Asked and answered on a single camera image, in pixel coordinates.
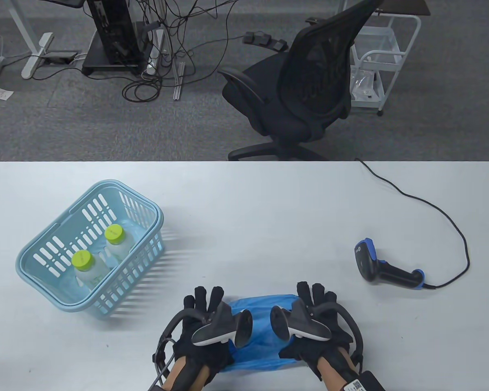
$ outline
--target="yellow-green bottle cap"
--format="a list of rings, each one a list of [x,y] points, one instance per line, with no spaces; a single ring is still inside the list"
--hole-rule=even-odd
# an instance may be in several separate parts
[[[71,263],[81,272],[86,272],[94,265],[94,257],[87,250],[80,250],[73,255]]]
[[[110,244],[120,244],[125,240],[125,231],[123,227],[119,224],[112,224],[105,230],[105,239],[109,241]]]

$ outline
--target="vr controller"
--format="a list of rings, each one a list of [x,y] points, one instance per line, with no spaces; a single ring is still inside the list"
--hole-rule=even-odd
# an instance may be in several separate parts
[[[316,341],[329,341],[333,339],[330,329],[316,321],[324,311],[334,310],[346,321],[355,339],[355,351],[351,354],[354,365],[362,365],[363,341],[360,329],[346,309],[337,303],[327,302],[315,307],[306,307],[302,299],[293,302],[291,311],[279,306],[272,308],[270,312],[270,324],[277,337],[289,341],[292,335],[297,338],[309,338]]]
[[[179,311],[165,327],[161,337],[159,337],[156,352],[152,355],[157,378],[151,389],[158,381],[161,382],[162,376],[167,378],[170,374],[168,367],[174,358],[170,358],[165,363],[165,346],[168,342],[175,343],[172,340],[172,332],[179,322],[185,318],[195,318],[203,324],[192,335],[192,344],[196,346],[225,343],[231,340],[236,348],[241,348],[248,344],[250,337],[252,337],[252,313],[248,310],[243,310],[236,315],[232,315],[232,308],[223,301],[217,306],[215,312],[209,314],[194,308],[186,308]]]

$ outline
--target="dark wooden desk top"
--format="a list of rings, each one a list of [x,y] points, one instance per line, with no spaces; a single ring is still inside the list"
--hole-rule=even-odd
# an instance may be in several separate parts
[[[376,13],[397,13],[399,15],[431,16],[425,0],[384,0]]]

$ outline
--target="blue plastic bag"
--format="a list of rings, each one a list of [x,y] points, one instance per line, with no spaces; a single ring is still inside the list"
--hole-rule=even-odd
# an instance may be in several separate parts
[[[226,367],[229,371],[275,371],[297,363],[295,360],[280,359],[279,350],[289,342],[282,341],[270,326],[270,311],[272,307],[291,309],[292,303],[298,297],[294,294],[275,294],[272,296],[250,297],[230,302],[232,313],[248,309],[252,313],[253,331],[250,342],[244,348],[237,350],[230,343],[230,353],[235,363]]]

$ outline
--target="black cable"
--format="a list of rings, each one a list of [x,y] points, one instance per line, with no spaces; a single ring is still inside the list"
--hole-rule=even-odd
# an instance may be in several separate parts
[[[225,44],[225,49],[222,53],[222,56],[219,60],[219,62],[217,63],[217,65],[213,68],[213,70],[207,74],[206,76],[203,76],[199,79],[196,79],[196,80],[190,80],[190,81],[187,81],[187,82],[183,82],[181,85],[186,85],[186,84],[192,84],[192,83],[196,83],[198,81],[201,81],[201,80],[204,80],[204,79],[207,79],[209,78],[211,75],[213,75],[215,73],[215,71],[217,71],[217,69],[219,68],[219,65],[221,64],[223,58],[225,57],[225,54],[226,54],[226,50],[228,49],[228,41],[229,41],[229,37],[228,37],[228,17],[230,16],[230,12],[232,11],[232,8],[233,6],[235,6],[235,4],[238,2],[239,0],[229,0],[227,2],[224,2],[222,4],[228,4],[228,3],[232,3],[232,5],[230,6],[230,9],[228,10],[228,13],[226,14],[226,19],[225,19],[225,29],[226,29],[226,44]],[[192,63],[192,65],[194,65],[194,61],[192,61],[192,58],[189,56],[188,52],[186,51],[186,49],[183,47],[183,45],[181,45],[181,47],[183,48],[183,50],[186,52],[187,56],[190,58],[190,61]],[[173,86],[165,86],[163,85],[163,87],[168,87],[168,88],[176,88],[177,86],[176,85],[173,85]]]
[[[166,60],[164,60],[164,56],[163,55],[160,56],[160,64],[162,65],[163,68],[166,68],[167,69],[167,71],[163,75],[159,74],[158,70],[156,70],[156,75],[146,75],[145,73],[142,73],[142,75],[138,75],[138,74],[136,74],[134,72],[134,69],[133,68],[129,67],[127,64],[124,64],[125,67],[134,76],[140,77],[141,79],[140,80],[133,80],[133,79],[130,79],[130,78],[127,78],[127,77],[123,77],[123,76],[113,76],[113,77],[105,77],[105,78],[93,78],[93,77],[86,76],[86,75],[84,75],[84,76],[86,76],[87,78],[89,78],[91,80],[109,80],[109,79],[125,79],[125,80],[129,80],[130,83],[127,84],[122,89],[121,94],[122,94],[123,98],[126,99],[127,101],[133,102],[133,103],[151,102],[151,101],[153,101],[153,100],[155,100],[155,99],[157,99],[159,97],[159,93],[160,93],[162,87],[168,87],[168,88],[175,88],[176,87],[176,85],[173,85],[173,86],[164,86],[163,85],[163,80],[165,80],[165,79],[166,80],[173,79],[173,77],[166,77],[166,76],[172,70],[172,60],[174,58],[187,56],[189,58],[189,60],[190,60],[190,63],[192,64],[192,67],[194,68],[194,70],[191,73],[187,73],[187,74],[183,75],[183,77],[193,76],[196,73],[196,64],[192,60],[192,56],[194,55],[194,53],[192,51],[194,49],[198,48],[198,47],[201,47],[201,46],[206,45],[206,44],[209,44],[209,43],[226,41],[226,45],[225,45],[223,54],[222,54],[219,62],[217,63],[216,67],[209,74],[207,74],[206,76],[203,76],[202,78],[199,78],[199,79],[196,79],[196,80],[191,80],[191,81],[188,81],[188,82],[183,82],[182,85],[195,83],[195,82],[198,82],[200,80],[204,80],[204,79],[210,77],[211,75],[213,75],[215,73],[215,71],[217,71],[219,65],[221,64],[221,62],[222,62],[222,60],[223,60],[223,58],[224,58],[224,56],[226,54],[226,50],[228,49],[228,42],[231,41],[231,40],[235,40],[235,39],[239,39],[239,38],[243,37],[242,35],[240,35],[238,37],[232,37],[232,38],[229,38],[228,37],[228,17],[230,16],[230,12],[231,12],[233,6],[239,0],[226,0],[224,2],[221,2],[220,4],[217,4],[217,0],[215,0],[215,5],[213,7],[209,7],[209,8],[202,8],[202,7],[198,6],[197,5],[198,0],[195,0],[194,1],[194,4],[192,5],[190,11],[188,11],[187,15],[181,15],[181,9],[180,9],[178,3],[176,2],[176,0],[172,0],[172,1],[174,2],[174,4],[177,7],[177,13],[175,13],[172,10],[172,8],[168,5],[168,3],[165,2],[165,5],[166,5],[165,6],[165,15],[163,17],[161,17],[159,15],[159,13],[157,12],[157,6],[156,6],[155,0],[153,0],[154,7],[151,6],[150,0],[136,0],[136,2],[139,4],[139,6],[140,6],[140,8],[141,8],[141,10],[143,12],[144,21],[146,21],[146,23],[148,24],[148,18],[146,17],[146,10],[147,9],[150,9],[151,11],[154,11],[155,14],[158,17],[159,22],[165,27],[165,32],[168,35],[168,39],[169,39],[170,46],[171,46],[171,54],[170,54],[170,62],[168,62],[168,63],[167,63]],[[218,16],[219,16],[218,11],[217,11],[217,8],[220,7],[220,6],[224,6],[224,5],[230,4],[230,3],[231,3],[231,6],[230,6],[230,9],[228,10],[228,14],[226,15],[226,19],[225,19],[226,38],[222,38],[222,39],[218,39],[218,40],[212,40],[212,41],[207,41],[207,42],[201,43],[200,45],[194,46],[193,48],[187,50],[185,48],[185,46],[184,46],[184,41],[185,41],[186,25],[187,25],[188,19],[191,18],[191,17],[193,17],[193,16],[202,15],[204,13],[207,13],[213,19],[217,19]],[[212,11],[212,10],[215,10],[215,15],[212,15],[212,14],[209,13],[209,11]],[[82,8],[82,11],[88,17],[92,18],[92,15],[89,15],[85,11],[85,8],[84,7]],[[166,13],[167,13],[167,11],[170,11],[170,13],[172,13],[172,15],[176,16],[176,18],[170,24],[167,24],[166,23]],[[179,37],[179,34],[180,34],[179,30],[180,30],[181,27],[183,27],[183,37],[180,38]],[[177,36],[178,37],[178,41],[179,41],[179,45],[180,45],[180,48],[178,50],[176,50],[176,51],[174,51],[174,49],[172,48],[172,40],[171,40],[171,37],[174,37],[174,36]],[[150,43],[154,47],[158,48],[155,45],[155,43],[153,43],[152,41]],[[25,58],[29,58],[29,57],[39,57],[39,56],[36,56],[36,55],[27,55],[25,57],[19,58],[19,59],[15,60],[15,61],[9,63],[9,64],[6,64],[4,66],[12,65],[14,63],[17,63],[17,62],[19,62],[21,60],[24,60]],[[37,80],[37,81],[43,81],[43,80],[50,79],[51,77],[57,75],[60,72],[63,72],[64,70],[67,70],[67,69],[75,69],[75,70],[81,71],[80,68],[70,66],[70,67],[65,67],[63,69],[60,69],[60,70],[52,73],[49,76],[45,76],[43,78],[36,78],[35,73],[36,73],[37,69],[34,71],[33,76],[31,76],[31,79]],[[138,96],[138,90],[140,90],[142,86],[148,86],[148,87],[151,87],[151,88],[155,89],[154,94],[152,96],[148,97],[148,98],[139,97]],[[127,94],[129,93],[129,91],[131,91],[131,90],[133,90],[132,93],[134,95],[134,98],[127,96]]]
[[[27,56],[23,56],[22,58],[18,58],[15,61],[11,61],[10,63],[7,63],[6,65],[3,66],[3,68],[8,67],[9,65],[13,65],[15,63],[19,63],[21,60],[25,60],[26,58],[29,57],[40,57],[40,56],[37,56],[36,54],[27,54]]]
[[[83,11],[83,13],[84,13],[84,14],[86,14],[86,15],[87,15],[89,18],[94,19],[94,18],[92,17],[92,15],[89,15],[89,14],[88,14],[88,13],[85,11],[85,5],[86,5],[86,4],[85,4],[85,3],[83,3],[83,6],[82,6],[82,11]]]
[[[471,265],[471,260],[469,258],[469,249],[467,248],[467,240],[466,240],[466,237],[464,236],[464,234],[462,233],[462,231],[460,231],[460,229],[457,227],[457,225],[455,224],[455,222],[453,221],[452,218],[450,218],[448,216],[447,213],[445,213],[442,209],[440,209],[438,206],[430,203],[429,201],[426,201],[420,197],[416,197],[415,195],[411,195],[411,194],[408,194],[408,193],[405,193],[403,192],[402,190],[400,190],[394,183],[392,183],[391,181],[389,181],[388,179],[386,178],[383,178],[381,177],[380,175],[377,175],[375,174],[375,172],[365,163],[363,162],[363,160],[359,159],[359,158],[355,158],[356,161],[358,162],[361,162],[364,167],[366,167],[368,169],[368,171],[374,176],[376,177],[377,179],[380,179],[381,181],[384,181],[386,182],[387,184],[389,184],[390,186],[392,186],[397,192],[399,192],[400,194],[402,194],[403,196],[406,196],[406,197],[409,197],[409,198],[412,198],[414,200],[418,200],[418,201],[421,201],[433,208],[435,208],[437,211],[439,211],[441,214],[444,215],[445,218],[447,218],[449,220],[449,222],[453,225],[453,227],[456,229],[456,231],[458,232],[458,234],[460,235],[460,237],[462,238],[462,241],[464,242],[464,251],[466,253],[466,261],[467,261],[467,264],[466,264],[466,268],[460,272],[456,277],[450,279],[448,282],[446,283],[442,283],[440,285],[429,285],[428,283],[425,283],[422,287],[425,288],[425,289],[439,289],[439,288],[443,288],[447,285],[449,285],[450,283],[453,283],[455,282],[457,279],[459,279],[461,276],[463,276],[468,270],[469,270],[469,266]]]

